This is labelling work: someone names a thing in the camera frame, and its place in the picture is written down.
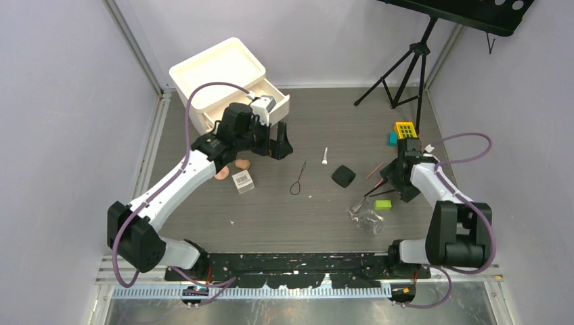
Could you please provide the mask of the black compact case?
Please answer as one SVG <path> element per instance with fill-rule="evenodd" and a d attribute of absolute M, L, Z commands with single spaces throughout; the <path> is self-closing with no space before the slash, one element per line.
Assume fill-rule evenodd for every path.
<path fill-rule="evenodd" d="M 355 178 L 356 173 L 345 165 L 339 166 L 331 176 L 331 179 L 342 188 L 347 188 Z"/>

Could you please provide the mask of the white drawer organizer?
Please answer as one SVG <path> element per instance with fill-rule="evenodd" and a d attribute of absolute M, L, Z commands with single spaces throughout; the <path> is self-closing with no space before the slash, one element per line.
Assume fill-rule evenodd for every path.
<path fill-rule="evenodd" d="M 269 113 L 269 121 L 273 124 L 286 118 L 290 110 L 290 96 L 284 95 L 267 79 L 264 65 L 236 37 L 172 66 L 169 75 L 184 105 L 199 86 L 226 82 L 253 92 L 257 97 L 273 97 L 276 105 Z M 215 85 L 200 90 L 189 111 L 191 124 L 200 134 L 210 131 L 232 102 L 249 104 L 250 100 L 244 92 L 233 87 Z"/>

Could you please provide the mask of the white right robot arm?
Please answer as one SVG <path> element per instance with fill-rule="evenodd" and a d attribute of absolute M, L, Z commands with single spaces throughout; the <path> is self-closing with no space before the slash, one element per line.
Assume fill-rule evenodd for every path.
<path fill-rule="evenodd" d="M 445 176 L 439 160 L 417 137 L 397 142 L 397 157 L 380 172 L 403 202 L 423 195 L 433 208 L 425 238 L 394 240 L 387 271 L 403 278 L 414 265 L 448 267 L 464 274 L 483 271 L 493 259 L 492 210 L 475 203 Z"/>

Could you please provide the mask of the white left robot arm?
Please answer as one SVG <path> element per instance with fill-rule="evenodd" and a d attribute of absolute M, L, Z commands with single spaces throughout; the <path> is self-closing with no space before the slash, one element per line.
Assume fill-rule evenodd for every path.
<path fill-rule="evenodd" d="M 107 212 L 108 246 L 138 272 L 158 265 L 178 267 L 191 280 L 202 279 L 208 263 L 185 240 L 159 235 L 171 213 L 199 186 L 235 161 L 239 152 L 281 160 L 292 154 L 283 118 L 288 109 L 266 103 L 231 103 L 214 128 L 198 137 L 170 172 L 129 204 L 113 203 Z"/>

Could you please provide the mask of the pink lip pencil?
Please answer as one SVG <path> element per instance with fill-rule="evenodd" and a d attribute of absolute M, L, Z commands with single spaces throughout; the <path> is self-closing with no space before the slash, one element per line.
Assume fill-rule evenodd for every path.
<path fill-rule="evenodd" d="M 385 162 L 381 162 L 375 169 L 373 169 L 365 178 L 365 180 L 368 180 L 369 178 L 371 178 L 371 176 L 373 176 L 375 173 L 379 172 L 381 170 L 381 168 L 383 168 L 383 166 L 385 165 Z"/>

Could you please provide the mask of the lime green block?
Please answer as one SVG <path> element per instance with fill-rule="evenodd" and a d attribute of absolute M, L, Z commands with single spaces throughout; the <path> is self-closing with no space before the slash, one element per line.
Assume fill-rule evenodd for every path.
<path fill-rule="evenodd" d="M 392 202 L 390 200 L 376 200 L 374 202 L 374 209 L 376 211 L 385 211 L 392 209 Z"/>

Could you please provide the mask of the teal wooden block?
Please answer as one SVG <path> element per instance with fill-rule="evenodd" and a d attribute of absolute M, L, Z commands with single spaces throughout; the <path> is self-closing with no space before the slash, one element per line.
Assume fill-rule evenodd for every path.
<path fill-rule="evenodd" d="M 398 143 L 398 134 L 395 132 L 390 132 L 389 133 L 389 140 L 388 140 L 388 145 L 392 146 L 392 147 L 396 147 Z"/>

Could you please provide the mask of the black hair loop tool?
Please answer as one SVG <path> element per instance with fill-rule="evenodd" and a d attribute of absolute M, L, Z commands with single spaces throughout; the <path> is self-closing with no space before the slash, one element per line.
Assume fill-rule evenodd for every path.
<path fill-rule="evenodd" d="M 307 164 L 307 161 L 305 161 L 302 164 L 299 176 L 297 177 L 297 180 L 290 186 L 289 192 L 293 196 L 299 195 L 301 193 L 301 177 L 303 176 L 303 173 L 305 171 L 306 164 Z"/>

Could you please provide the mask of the yellow toy block house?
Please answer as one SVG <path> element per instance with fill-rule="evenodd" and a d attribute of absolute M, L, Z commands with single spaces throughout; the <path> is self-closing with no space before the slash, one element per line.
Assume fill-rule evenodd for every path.
<path fill-rule="evenodd" d="M 397 134 L 397 139 L 418 138 L 415 125 L 410 121 L 396 122 L 393 126 L 393 130 Z"/>

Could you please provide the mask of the white small cream tube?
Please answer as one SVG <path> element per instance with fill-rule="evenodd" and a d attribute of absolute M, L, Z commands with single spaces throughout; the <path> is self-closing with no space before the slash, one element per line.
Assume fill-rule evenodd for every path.
<path fill-rule="evenodd" d="M 327 165 L 328 164 L 328 147 L 324 148 L 324 153 L 322 156 L 322 165 Z"/>

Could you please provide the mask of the white barcode box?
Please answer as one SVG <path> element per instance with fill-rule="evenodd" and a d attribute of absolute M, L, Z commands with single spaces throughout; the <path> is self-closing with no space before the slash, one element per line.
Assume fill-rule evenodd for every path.
<path fill-rule="evenodd" d="M 255 188 L 252 177 L 247 170 L 232 175 L 232 179 L 239 194 L 246 193 Z"/>

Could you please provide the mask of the clear plastic bag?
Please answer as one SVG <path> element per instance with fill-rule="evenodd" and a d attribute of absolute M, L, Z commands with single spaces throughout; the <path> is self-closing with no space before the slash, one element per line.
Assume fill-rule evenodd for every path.
<path fill-rule="evenodd" d="M 347 208 L 347 213 L 358 229 L 369 236 L 376 236 L 382 232 L 384 218 L 374 208 L 374 203 L 368 198 L 362 198 L 358 203 Z"/>

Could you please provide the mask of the pink powder puff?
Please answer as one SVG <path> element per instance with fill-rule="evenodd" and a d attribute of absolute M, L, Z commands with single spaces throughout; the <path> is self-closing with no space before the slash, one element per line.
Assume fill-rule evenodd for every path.
<path fill-rule="evenodd" d="M 214 178 L 217 180 L 224 180 L 229 176 L 229 167 L 224 166 L 218 173 L 215 174 Z"/>

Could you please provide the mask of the black music stand tray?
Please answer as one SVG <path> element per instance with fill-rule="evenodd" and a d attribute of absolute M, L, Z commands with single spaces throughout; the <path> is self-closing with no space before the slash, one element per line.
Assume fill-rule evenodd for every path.
<path fill-rule="evenodd" d="M 387 0 L 386 3 L 499 37 L 510 37 L 534 0 Z"/>

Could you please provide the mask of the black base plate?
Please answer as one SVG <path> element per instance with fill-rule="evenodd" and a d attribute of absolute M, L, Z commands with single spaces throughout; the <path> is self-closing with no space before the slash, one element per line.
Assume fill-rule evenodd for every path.
<path fill-rule="evenodd" d="M 384 253 L 203 253 L 184 273 L 215 283 L 236 278 L 233 288 L 374 288 L 379 280 L 429 279 L 431 272 L 392 262 Z"/>

